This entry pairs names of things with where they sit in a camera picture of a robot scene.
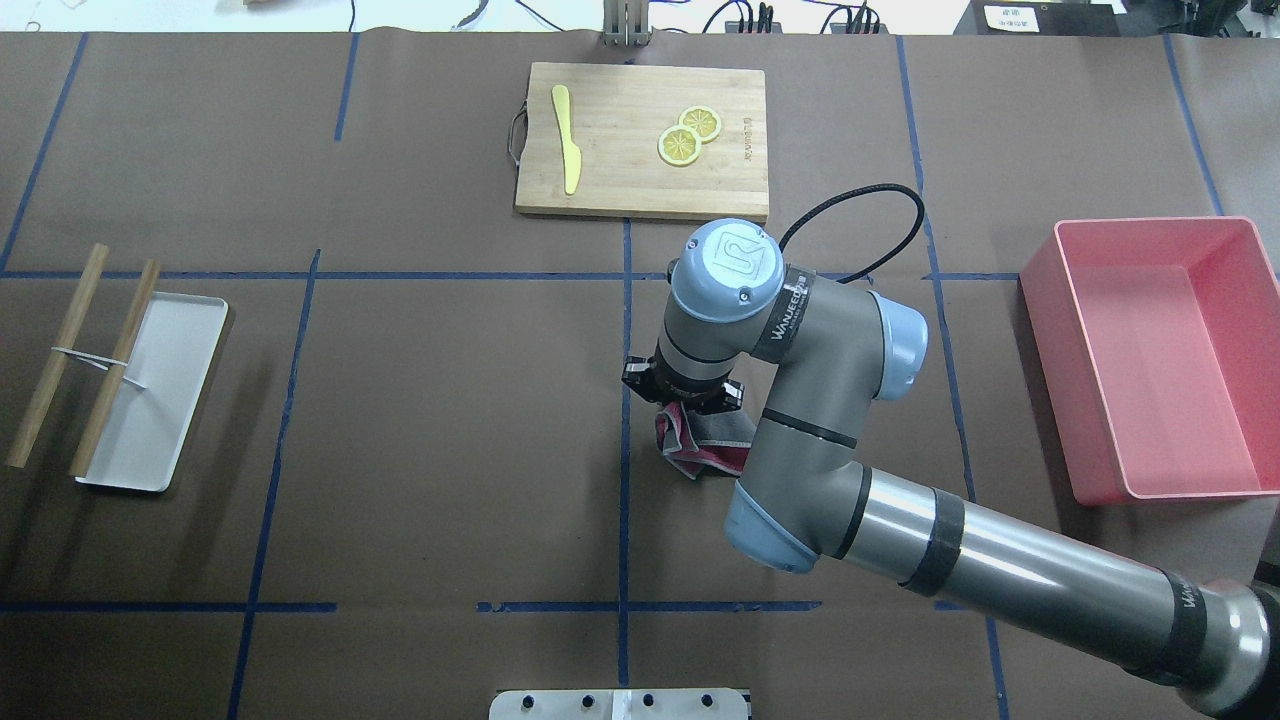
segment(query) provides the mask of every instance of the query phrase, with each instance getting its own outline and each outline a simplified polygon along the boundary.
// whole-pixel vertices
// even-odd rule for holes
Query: white tray
[[[150,492],[169,487],[218,338],[227,322],[220,297],[156,292],[138,331],[88,474],[79,483]]]

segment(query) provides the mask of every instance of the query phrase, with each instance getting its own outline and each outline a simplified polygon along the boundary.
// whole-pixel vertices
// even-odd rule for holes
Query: black band
[[[1221,720],[1265,720],[1267,717],[1280,717],[1280,602],[1267,591],[1254,585],[1253,594],[1258,596],[1262,603],[1262,612],[1267,618],[1267,628],[1271,632],[1271,657],[1262,670],[1262,678],[1253,687],[1253,692],[1244,697],[1235,707],[1217,715]]]
[[[964,539],[964,501],[959,497],[933,488],[933,529],[929,530],[929,544],[915,573],[901,587],[933,597],[946,584],[960,560],[960,541]]]
[[[662,334],[667,336],[667,342],[669,342],[671,346],[675,347],[677,352],[680,352],[685,357],[689,357],[694,363],[701,363],[703,365],[719,365],[721,363],[728,363],[730,360],[737,357],[736,352],[733,355],[730,355],[728,357],[721,357],[719,360],[708,360],[705,357],[699,357],[692,352],[685,350],[684,347],[680,347],[680,343],[676,342],[676,338],[671,337],[671,333],[667,332],[667,325],[662,327]]]
[[[836,560],[844,560],[849,555],[849,548],[854,546],[854,538],[858,537],[858,528],[863,524],[863,514],[867,512],[867,497],[872,493],[872,466],[863,465],[863,484],[858,488],[858,502],[854,503],[854,515],[849,519],[849,529],[845,530],[845,539],[840,541],[840,548],[836,550]]]
[[[837,433],[836,430],[828,430],[827,428],[823,428],[823,427],[819,427],[819,425],[814,425],[813,423],[806,423],[806,421],[801,420],[800,418],[792,418],[791,415],[787,415],[787,414],[783,414],[783,413],[778,413],[777,410],[773,410],[772,407],[765,407],[764,411],[760,413],[760,418],[763,418],[765,420],[773,420],[774,423],[777,423],[780,425],[786,425],[786,427],[791,428],[792,430],[800,430],[801,433],[808,433],[808,434],[810,434],[810,436],[813,436],[815,438],[820,438],[820,439],[824,439],[827,442],[833,442],[836,445],[842,445],[842,446],[847,447],[849,450],[855,450],[858,447],[858,438],[852,438],[852,437],[849,437],[846,434]]]
[[[760,338],[751,348],[751,356],[765,363],[777,365],[791,350],[791,342],[804,319],[805,307],[809,306],[809,295],[813,292],[813,283],[818,274],[805,268],[787,265],[787,274],[782,279],[782,292],[773,301],[769,311],[769,322],[760,332]]]
[[[728,373],[709,380],[686,378],[667,363],[660,347],[655,347],[653,352],[653,379],[664,404],[672,400],[685,402],[716,392],[728,379]]]
[[[1161,573],[1169,579],[1174,593],[1174,624],[1169,628],[1165,647],[1160,648],[1156,657],[1129,673],[1157,685],[1178,687],[1187,682],[1204,648],[1208,612],[1204,610],[1204,596],[1199,585],[1176,573]]]

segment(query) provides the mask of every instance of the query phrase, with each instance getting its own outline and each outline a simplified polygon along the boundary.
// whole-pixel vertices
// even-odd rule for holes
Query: pink plastic container
[[[1021,284],[1076,500],[1280,495],[1280,287],[1251,220],[1064,220]]]

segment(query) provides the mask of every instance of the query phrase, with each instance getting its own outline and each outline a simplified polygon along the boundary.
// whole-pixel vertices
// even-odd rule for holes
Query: cutting board
[[[552,86],[568,87],[582,174],[564,193]],[[764,72],[652,65],[534,63],[529,133],[516,210],[530,214],[763,223],[769,214]],[[691,105],[719,113],[723,131],[684,168],[658,155],[658,136]]]

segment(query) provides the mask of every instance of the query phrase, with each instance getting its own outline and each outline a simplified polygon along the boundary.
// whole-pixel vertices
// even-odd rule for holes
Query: black cable
[[[476,9],[475,9],[475,10],[471,10],[471,14],[470,14],[470,15],[467,15],[467,17],[462,18],[461,20],[458,20],[458,23],[457,23],[456,26],[453,26],[453,27],[454,27],[454,29],[461,29],[461,28],[465,28],[465,27],[467,27],[468,24],[474,23],[474,22],[476,20],[476,18],[479,18],[479,17],[480,17],[480,14],[481,14],[481,13],[484,13],[484,9],[485,9],[485,8],[488,6],[488,5],[489,5],[489,0],[480,0],[480,4],[479,4],[479,5],[476,5]]]
[[[854,9],[850,8],[849,5],[837,5],[835,10],[827,13],[827,19],[822,20],[822,27],[818,28],[818,35],[827,32],[827,27],[831,26],[831,18],[835,18],[836,13],[841,10],[845,12],[845,19],[847,20],[845,23],[845,32],[849,32],[849,26],[854,24]]]
[[[852,35],[852,33],[865,35],[863,32],[863,23],[864,22],[867,22],[868,26],[870,24],[870,22],[868,22],[868,19],[867,19],[867,4],[865,3],[861,6],[858,8],[858,14],[854,15],[854,22],[850,23],[850,24],[847,24],[847,26],[845,26],[845,35]]]
[[[915,223],[911,224],[911,231],[909,233],[906,233],[906,237],[902,238],[902,242],[899,242],[897,246],[893,247],[893,250],[890,250],[884,255],[881,255],[879,260],[876,260],[874,263],[872,263],[870,265],[867,265],[861,270],[858,270],[856,273],[854,273],[854,274],[851,274],[851,275],[849,275],[846,278],[840,278],[836,282],[838,282],[838,283],[849,283],[849,282],[856,281],[859,278],[867,277],[868,274],[870,274],[872,270],[879,268],[884,263],[888,263],[895,256],[897,256],[899,252],[901,252],[904,249],[906,249],[906,246],[911,242],[911,240],[915,238],[915,234],[918,232],[920,232],[920,225],[924,224],[924,200],[920,200],[920,196],[914,190],[911,190],[911,188],[909,188],[906,186],[897,184],[895,182],[882,182],[882,183],[876,183],[876,184],[868,184],[865,187],[859,187],[856,190],[850,190],[849,192],[841,192],[840,195],[837,195],[835,197],[829,197],[827,200],[823,200],[813,210],[809,210],[808,213],[805,213],[804,215],[801,215],[801,218],[799,220],[796,220],[790,228],[787,228],[787,232],[782,233],[782,240],[778,241],[778,249],[780,250],[785,250],[786,246],[787,246],[787,242],[791,241],[791,236],[794,236],[796,233],[796,231],[799,231],[800,228],[803,228],[805,223],[808,223],[809,220],[817,218],[818,215],[820,215],[823,211],[826,211],[832,205],[838,205],[838,204],[844,202],[845,200],[850,200],[850,199],[859,197],[859,196],[863,196],[863,195],[870,195],[873,192],[901,192],[902,195],[910,197],[911,202],[915,202]]]
[[[547,24],[552,26],[553,28],[556,28],[556,29],[559,29],[559,31],[563,31],[563,29],[564,29],[564,28],[562,28],[561,26],[558,26],[558,24],[556,24],[556,23],[553,23],[553,22],[548,20],[547,18],[544,18],[544,17],[543,17],[543,14],[541,14],[541,13],[539,13],[538,10],[535,10],[535,9],[530,8],[529,5],[526,5],[526,4],[525,4],[525,0],[516,0],[516,4],[517,4],[517,5],[520,5],[521,8],[524,8],[524,9],[529,10],[529,14],[531,14],[531,15],[534,15],[535,18],[538,18],[538,19],[543,20],[544,23],[547,23]]]
[[[744,23],[751,24],[755,22],[755,10],[751,9],[750,3],[748,3],[746,0],[728,0],[719,8],[716,8],[716,12],[712,13],[712,17],[707,18],[707,24],[703,26],[703,32],[709,31],[712,28],[712,23],[716,22],[716,15],[723,13],[726,9],[728,9],[730,5],[737,8],[737,32],[742,32],[745,27]],[[742,13],[744,5],[746,5],[746,14]]]

